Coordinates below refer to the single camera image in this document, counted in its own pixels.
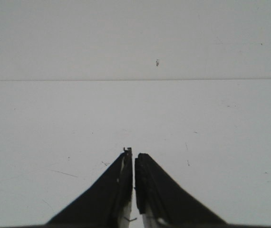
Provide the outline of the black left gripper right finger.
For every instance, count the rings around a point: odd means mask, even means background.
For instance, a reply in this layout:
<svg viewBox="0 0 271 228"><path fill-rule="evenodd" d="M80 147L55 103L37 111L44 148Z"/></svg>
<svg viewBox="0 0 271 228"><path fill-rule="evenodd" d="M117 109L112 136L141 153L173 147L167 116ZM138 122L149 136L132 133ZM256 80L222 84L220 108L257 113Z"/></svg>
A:
<svg viewBox="0 0 271 228"><path fill-rule="evenodd" d="M227 223L186 192L149 155L135 159L135 192L145 225L226 225Z"/></svg>

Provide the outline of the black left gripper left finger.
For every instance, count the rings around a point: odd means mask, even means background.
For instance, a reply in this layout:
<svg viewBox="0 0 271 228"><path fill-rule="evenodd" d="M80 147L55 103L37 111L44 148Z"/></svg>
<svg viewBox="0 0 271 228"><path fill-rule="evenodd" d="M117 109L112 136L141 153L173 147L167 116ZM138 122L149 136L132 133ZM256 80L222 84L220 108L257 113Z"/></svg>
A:
<svg viewBox="0 0 271 228"><path fill-rule="evenodd" d="M133 189L132 149L124 152L48 225L128 225Z"/></svg>

